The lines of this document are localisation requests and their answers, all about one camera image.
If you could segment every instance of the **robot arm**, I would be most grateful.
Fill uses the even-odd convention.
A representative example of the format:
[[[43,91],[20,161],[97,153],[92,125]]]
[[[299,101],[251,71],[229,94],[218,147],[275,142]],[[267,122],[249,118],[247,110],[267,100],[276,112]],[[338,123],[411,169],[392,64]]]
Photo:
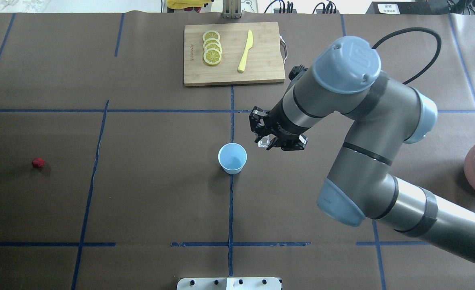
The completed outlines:
[[[388,174],[400,146],[423,139],[438,111],[429,98],[380,68],[368,42],[339,38],[311,68],[294,68],[288,90],[271,111],[254,107],[255,141],[273,134],[267,150],[303,150],[303,133],[340,112],[354,123],[324,181],[318,207],[349,226],[365,217],[385,222],[475,263],[475,213]]]

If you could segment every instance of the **knife handle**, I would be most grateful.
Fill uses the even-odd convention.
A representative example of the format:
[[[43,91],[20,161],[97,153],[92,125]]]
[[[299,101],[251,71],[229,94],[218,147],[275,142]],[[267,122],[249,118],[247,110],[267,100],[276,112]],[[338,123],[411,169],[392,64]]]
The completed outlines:
[[[239,72],[245,71],[247,57],[248,57],[248,49],[245,48],[245,51],[243,51],[243,56],[241,57],[241,61],[239,62],[239,66],[237,66],[237,71]]]

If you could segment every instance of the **knife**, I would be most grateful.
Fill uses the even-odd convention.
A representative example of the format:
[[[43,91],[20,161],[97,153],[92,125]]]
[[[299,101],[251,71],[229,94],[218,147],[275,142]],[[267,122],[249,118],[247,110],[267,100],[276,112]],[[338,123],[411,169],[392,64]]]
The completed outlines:
[[[254,35],[252,31],[248,31],[248,37],[246,38],[245,51],[243,51],[243,56],[237,67],[237,71],[244,72],[246,68],[246,58],[248,57],[248,50],[254,45]]]

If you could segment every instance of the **lemon slice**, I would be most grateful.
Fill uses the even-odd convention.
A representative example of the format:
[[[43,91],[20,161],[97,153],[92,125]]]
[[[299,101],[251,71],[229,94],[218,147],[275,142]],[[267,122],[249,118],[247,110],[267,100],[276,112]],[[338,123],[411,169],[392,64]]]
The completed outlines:
[[[217,50],[219,50],[219,52],[223,52],[223,50],[221,50],[221,46],[219,44],[217,44],[216,42],[211,42],[210,44],[207,44],[204,47],[204,51],[207,51],[211,48],[216,48]]]
[[[204,41],[204,47],[207,46],[207,44],[218,44],[219,46],[221,46],[219,40],[217,40],[216,38],[208,38]]]
[[[210,48],[204,52],[204,62],[210,66],[215,66],[221,61],[221,51]]]
[[[206,31],[204,36],[202,36],[202,40],[206,41],[209,38],[215,38],[219,40],[219,33],[217,31]]]

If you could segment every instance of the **blue joint cap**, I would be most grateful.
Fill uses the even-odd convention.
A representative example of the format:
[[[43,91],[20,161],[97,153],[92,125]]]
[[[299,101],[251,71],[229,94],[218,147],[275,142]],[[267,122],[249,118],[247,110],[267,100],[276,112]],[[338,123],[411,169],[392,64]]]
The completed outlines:
[[[321,211],[347,226],[359,226],[365,214],[337,185],[326,178],[316,204]]]
[[[406,144],[413,144],[422,140],[427,132],[433,129],[436,120],[438,119],[438,109],[436,108],[436,104],[434,104],[431,99],[421,94],[417,89],[412,89],[415,90],[418,99],[420,100],[420,119],[415,132],[413,132],[411,137],[404,141]]]
[[[358,93],[374,83],[381,72],[381,58],[368,41],[344,36],[333,42],[314,61],[315,80],[340,94]]]

